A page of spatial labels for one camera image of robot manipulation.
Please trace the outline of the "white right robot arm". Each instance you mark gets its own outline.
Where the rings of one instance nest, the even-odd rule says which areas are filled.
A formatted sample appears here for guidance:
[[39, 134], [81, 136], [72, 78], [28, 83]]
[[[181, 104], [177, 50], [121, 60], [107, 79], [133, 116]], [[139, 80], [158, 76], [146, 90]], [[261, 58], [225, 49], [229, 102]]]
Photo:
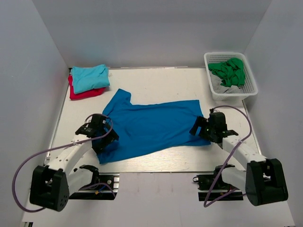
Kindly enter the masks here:
[[217, 144], [244, 168], [239, 170], [235, 165], [226, 163], [217, 166], [211, 175], [197, 175], [193, 182], [198, 184], [200, 191], [224, 190], [228, 194], [237, 189], [242, 191], [254, 206], [288, 199], [281, 162], [256, 153], [236, 131], [228, 130], [223, 113], [210, 113], [208, 119], [197, 117], [189, 132]]

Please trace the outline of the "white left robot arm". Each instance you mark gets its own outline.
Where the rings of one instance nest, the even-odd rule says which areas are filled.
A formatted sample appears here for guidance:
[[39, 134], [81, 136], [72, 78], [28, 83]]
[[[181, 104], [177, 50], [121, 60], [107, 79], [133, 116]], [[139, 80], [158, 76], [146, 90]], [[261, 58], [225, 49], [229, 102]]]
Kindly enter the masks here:
[[76, 166], [91, 149], [100, 153], [119, 139], [110, 117], [90, 115], [76, 131], [61, 152], [45, 166], [33, 170], [29, 201], [33, 205], [62, 211], [69, 197], [79, 190], [98, 187], [113, 189], [99, 179], [99, 170], [93, 165]]

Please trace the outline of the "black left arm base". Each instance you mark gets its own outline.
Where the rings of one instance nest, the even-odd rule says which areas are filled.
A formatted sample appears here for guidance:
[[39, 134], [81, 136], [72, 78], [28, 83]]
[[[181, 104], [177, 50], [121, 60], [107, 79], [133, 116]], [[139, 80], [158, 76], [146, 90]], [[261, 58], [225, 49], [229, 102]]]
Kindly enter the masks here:
[[70, 200], [112, 201], [119, 188], [119, 174], [99, 174], [92, 183], [72, 194]]

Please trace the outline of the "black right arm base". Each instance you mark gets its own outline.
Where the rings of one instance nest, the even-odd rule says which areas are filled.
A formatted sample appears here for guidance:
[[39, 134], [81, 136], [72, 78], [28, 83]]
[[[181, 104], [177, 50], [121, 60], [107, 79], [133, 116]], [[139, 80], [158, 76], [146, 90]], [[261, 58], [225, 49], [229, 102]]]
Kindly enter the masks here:
[[[215, 179], [214, 174], [202, 174], [196, 175], [193, 177], [193, 183], [197, 184], [198, 188], [198, 200], [205, 201], [207, 193]], [[216, 182], [214, 185], [213, 190], [210, 193], [209, 201], [213, 201], [215, 198], [225, 195], [226, 193], [233, 190], [234, 187], [230, 184], [224, 183], [221, 179]], [[236, 190], [233, 193], [225, 196], [224, 198], [220, 199], [220, 201], [242, 201], [243, 200], [243, 193], [241, 190]]]

